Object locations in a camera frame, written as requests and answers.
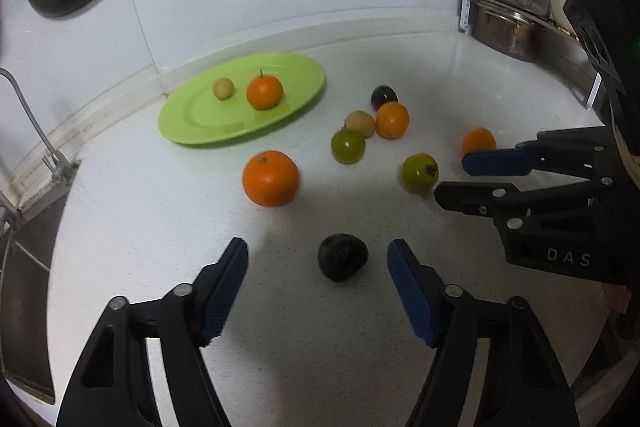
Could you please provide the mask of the small orange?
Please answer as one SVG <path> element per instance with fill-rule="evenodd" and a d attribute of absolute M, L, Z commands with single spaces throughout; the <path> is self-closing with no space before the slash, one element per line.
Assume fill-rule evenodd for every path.
<path fill-rule="evenodd" d="M 383 139 L 400 139 L 406 133 L 409 124 L 408 110 L 398 102 L 387 102 L 376 112 L 375 131 Z"/>
<path fill-rule="evenodd" d="M 497 140 L 494 135 L 484 127 L 470 129 L 462 138 L 460 150 L 465 156 L 476 152 L 487 152 L 497 148 Z"/>

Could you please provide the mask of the dark plum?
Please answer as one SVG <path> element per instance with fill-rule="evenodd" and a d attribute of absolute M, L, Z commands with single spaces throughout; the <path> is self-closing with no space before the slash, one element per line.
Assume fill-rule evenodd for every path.
<path fill-rule="evenodd" d="M 390 102 L 398 102 L 398 96 L 391 87 L 378 86 L 373 90 L 370 103 L 375 112 L 377 112 L 383 105 Z"/>
<path fill-rule="evenodd" d="M 323 239 L 318 250 L 322 274 L 334 283 L 351 279 L 369 259 L 369 249 L 359 237 L 337 233 Z"/>

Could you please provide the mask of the large orange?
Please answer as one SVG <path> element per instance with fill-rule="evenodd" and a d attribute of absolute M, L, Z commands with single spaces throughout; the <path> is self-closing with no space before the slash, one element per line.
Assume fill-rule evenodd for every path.
<path fill-rule="evenodd" d="M 278 150 L 264 150 L 250 158 L 242 172 L 245 195 L 262 207 L 280 207 L 292 202 L 299 182 L 295 162 Z"/>

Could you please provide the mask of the orange with stem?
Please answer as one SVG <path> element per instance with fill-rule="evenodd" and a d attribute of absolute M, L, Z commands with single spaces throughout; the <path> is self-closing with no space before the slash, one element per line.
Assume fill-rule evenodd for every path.
<path fill-rule="evenodd" d="M 256 110 L 268 110 L 276 107 L 282 100 L 284 90 L 281 81 L 262 70 L 247 85 L 245 90 L 247 102 Z"/>

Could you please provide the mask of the steel kitchen sink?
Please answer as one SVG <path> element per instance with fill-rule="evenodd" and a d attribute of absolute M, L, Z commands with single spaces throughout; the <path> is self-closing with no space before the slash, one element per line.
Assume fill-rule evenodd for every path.
<path fill-rule="evenodd" d="M 43 194 L 23 211 L 17 229 L 1 239 L 1 372 L 12 384 L 47 404 L 55 401 L 47 302 L 53 251 L 67 186 Z"/>

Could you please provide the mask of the white dish rack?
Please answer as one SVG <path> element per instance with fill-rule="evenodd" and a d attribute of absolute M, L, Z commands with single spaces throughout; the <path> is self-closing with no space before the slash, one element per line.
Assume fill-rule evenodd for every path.
<path fill-rule="evenodd" d="M 601 78 L 578 39 L 550 20 L 499 0 L 461 0 L 459 30 L 521 62 L 544 62 L 574 83 L 582 106 L 596 103 Z"/>

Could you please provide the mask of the steel cooking pot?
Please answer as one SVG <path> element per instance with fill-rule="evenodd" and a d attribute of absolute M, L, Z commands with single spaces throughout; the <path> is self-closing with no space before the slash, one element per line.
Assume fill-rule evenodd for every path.
<path fill-rule="evenodd" d="M 533 63 L 539 56 L 544 28 L 518 11 L 485 0 L 472 0 L 470 35 L 488 48 Z"/>

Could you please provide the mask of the slim gooseneck faucet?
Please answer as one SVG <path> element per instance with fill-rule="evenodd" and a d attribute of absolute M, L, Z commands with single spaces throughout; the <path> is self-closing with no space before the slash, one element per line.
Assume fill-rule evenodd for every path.
<path fill-rule="evenodd" d="M 56 148 L 49 140 L 48 136 L 41 128 L 36 116 L 34 115 L 34 113 L 32 113 L 32 109 L 26 101 L 21 87 L 14 76 L 5 68 L 0 68 L 0 74 L 3 78 L 6 78 L 6 80 L 9 81 L 9 84 L 13 88 L 18 101 L 22 106 L 22 109 L 24 110 L 27 118 L 32 124 L 32 127 L 34 127 L 35 132 L 37 132 L 39 136 L 39 139 L 49 152 L 50 157 L 43 157 L 42 161 L 43 164 L 46 165 L 46 167 L 50 170 L 52 182 L 55 184 L 72 184 L 76 176 L 78 165 L 72 164 L 63 154 L 62 150 Z"/>

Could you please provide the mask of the green plate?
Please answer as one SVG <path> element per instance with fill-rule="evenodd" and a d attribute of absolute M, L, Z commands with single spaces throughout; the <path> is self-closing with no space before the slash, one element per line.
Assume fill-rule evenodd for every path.
<path fill-rule="evenodd" d="M 272 109 L 256 110 L 247 102 L 245 90 L 262 70 L 277 77 L 283 86 L 281 102 Z M 213 84 L 229 78 L 234 95 L 219 101 Z M 169 95 L 158 116 L 158 130 L 180 145 L 227 142 L 267 129 L 299 113 L 316 101 L 326 87 L 326 71 L 311 57 L 297 53 L 262 53 L 219 64 L 196 75 Z"/>

